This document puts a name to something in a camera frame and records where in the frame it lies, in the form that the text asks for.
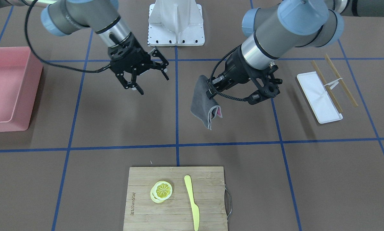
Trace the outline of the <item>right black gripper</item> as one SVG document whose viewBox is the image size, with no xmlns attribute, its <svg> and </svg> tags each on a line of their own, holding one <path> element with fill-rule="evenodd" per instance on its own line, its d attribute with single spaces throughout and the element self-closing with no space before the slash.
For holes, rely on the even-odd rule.
<svg viewBox="0 0 384 231">
<path fill-rule="evenodd" d="M 168 81 L 167 67 L 169 61 L 157 47 L 147 53 L 133 34 L 121 43 L 108 48 L 110 69 L 125 89 L 132 89 L 144 95 L 144 91 L 137 83 L 137 76 L 149 69 L 159 70 Z M 131 73 L 131 80 L 124 78 L 124 72 Z"/>
</svg>

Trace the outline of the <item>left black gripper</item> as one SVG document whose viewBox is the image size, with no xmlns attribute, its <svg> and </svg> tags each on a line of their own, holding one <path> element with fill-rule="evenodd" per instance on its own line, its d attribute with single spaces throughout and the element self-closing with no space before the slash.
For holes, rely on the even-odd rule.
<svg viewBox="0 0 384 231">
<path fill-rule="evenodd" d="M 206 96 L 214 98 L 218 92 L 227 90 L 237 84 L 245 84 L 250 81 L 247 69 L 250 66 L 243 57 L 241 48 L 236 48 L 225 63 L 225 70 L 215 79 L 208 78 L 206 83 L 208 90 Z"/>
</svg>

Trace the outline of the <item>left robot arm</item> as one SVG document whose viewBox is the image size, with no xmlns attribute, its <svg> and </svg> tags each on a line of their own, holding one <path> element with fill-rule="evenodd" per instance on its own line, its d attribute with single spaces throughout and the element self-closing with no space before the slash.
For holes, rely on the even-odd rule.
<svg viewBox="0 0 384 231">
<path fill-rule="evenodd" d="M 284 0 L 249 10 L 242 20 L 247 39 L 224 56 L 224 71 L 202 82 L 203 96 L 249 104 L 274 98 L 281 79 L 274 64 L 292 48 L 325 47 L 344 31 L 343 16 L 384 17 L 384 0 Z"/>
</svg>

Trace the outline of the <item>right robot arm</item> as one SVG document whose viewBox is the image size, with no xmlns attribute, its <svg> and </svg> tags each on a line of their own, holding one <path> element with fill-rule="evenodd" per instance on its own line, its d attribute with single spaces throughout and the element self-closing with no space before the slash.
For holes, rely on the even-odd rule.
<svg viewBox="0 0 384 231">
<path fill-rule="evenodd" d="M 108 65 L 98 70 L 81 70 L 54 64 L 42 59 L 32 47 L 28 22 L 32 8 L 43 7 L 41 23 L 48 32 L 62 37 L 84 28 L 92 29 L 107 46 Z M 42 63 L 82 73 L 100 73 L 111 70 L 125 89 L 144 91 L 137 77 L 148 70 L 159 70 L 166 80 L 168 60 L 157 47 L 146 52 L 118 12 L 117 0 L 0 0 L 0 9 L 8 6 L 28 6 L 24 20 L 24 36 L 32 54 Z"/>
</svg>

